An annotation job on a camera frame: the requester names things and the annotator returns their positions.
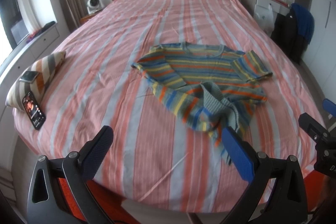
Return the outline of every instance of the wooden nightstand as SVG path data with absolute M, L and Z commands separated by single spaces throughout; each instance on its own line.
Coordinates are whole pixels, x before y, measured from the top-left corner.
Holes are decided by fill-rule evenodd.
M 94 16 L 98 15 L 102 10 L 98 11 L 98 12 L 95 12 L 91 15 L 87 15 L 85 17 L 82 17 L 80 19 L 80 22 L 81 22 L 81 25 L 83 25 L 85 22 L 87 22 L 88 20 L 90 20 L 91 18 L 93 18 Z

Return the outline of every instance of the plastic bag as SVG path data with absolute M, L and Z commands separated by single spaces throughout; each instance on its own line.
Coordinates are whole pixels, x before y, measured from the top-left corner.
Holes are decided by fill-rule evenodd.
M 268 10 L 265 9 L 265 12 L 262 14 L 254 13 L 254 19 L 258 23 L 259 27 L 268 35 L 271 36 L 274 30 L 274 15 L 272 5 L 268 5 Z

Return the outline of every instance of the bedsheet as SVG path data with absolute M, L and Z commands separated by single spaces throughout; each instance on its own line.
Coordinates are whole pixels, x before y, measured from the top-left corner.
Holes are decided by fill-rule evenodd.
M 151 46 L 184 41 L 256 52 L 273 76 L 261 82 L 268 101 L 256 108 L 244 140 L 270 157 L 296 155 L 307 176 L 315 146 L 298 117 L 308 112 L 323 124 L 322 118 L 297 69 L 238 0 L 113 1 L 56 49 L 67 57 L 42 100 L 47 119 L 41 130 L 15 109 L 16 130 L 32 150 L 52 159 L 78 151 L 110 125 L 114 143 L 95 181 L 159 208 L 230 210 L 247 183 L 206 134 L 168 112 L 131 68 Z

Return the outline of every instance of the floor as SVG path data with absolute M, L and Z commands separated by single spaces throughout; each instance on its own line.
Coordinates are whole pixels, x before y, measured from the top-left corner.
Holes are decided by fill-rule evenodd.
M 299 70 L 300 75 L 305 81 L 308 89 L 310 90 L 310 93 L 313 99 L 315 100 L 315 103 L 318 109 L 320 110 L 320 113 L 323 117 L 323 120 L 325 121 L 326 126 L 329 127 L 331 125 L 331 122 L 334 122 L 334 121 L 329 120 L 328 114 L 322 109 L 322 100 L 323 100 L 322 91 L 318 88 L 318 85 L 314 77 L 312 77 L 312 75 L 306 71 L 304 64 L 296 65 L 296 67 Z M 20 138 L 18 138 L 15 152 L 14 152 L 14 157 L 13 157 L 12 176 L 13 176 L 14 188 L 16 190 L 17 208 L 21 212 L 24 218 L 26 218 L 27 216 L 27 212 L 26 212 L 27 196 L 28 196 L 29 185 L 31 181 L 31 175 L 34 170 L 37 157 L 38 156 L 35 155 L 33 152 L 31 152 L 29 148 L 24 144 L 24 142 Z M 125 206 L 126 207 L 130 206 L 130 210 L 131 210 L 132 203 L 131 202 L 127 203 L 125 204 Z M 213 221 L 211 221 L 207 217 L 206 218 L 207 220 L 205 223 L 207 224 L 208 223 L 219 223 L 219 221 L 217 221 L 218 217 L 219 216 L 216 216 L 216 214 L 214 214 Z

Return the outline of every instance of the striped pillow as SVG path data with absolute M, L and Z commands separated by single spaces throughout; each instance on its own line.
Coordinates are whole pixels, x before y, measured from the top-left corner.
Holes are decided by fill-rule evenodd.
M 19 81 L 22 76 L 20 75 L 7 94 L 6 105 L 25 111 L 22 105 L 22 99 L 30 90 L 33 92 L 37 102 L 40 103 L 45 91 L 61 67 L 65 55 L 66 52 L 55 52 L 29 66 L 26 70 L 34 70 L 41 73 L 31 84 Z

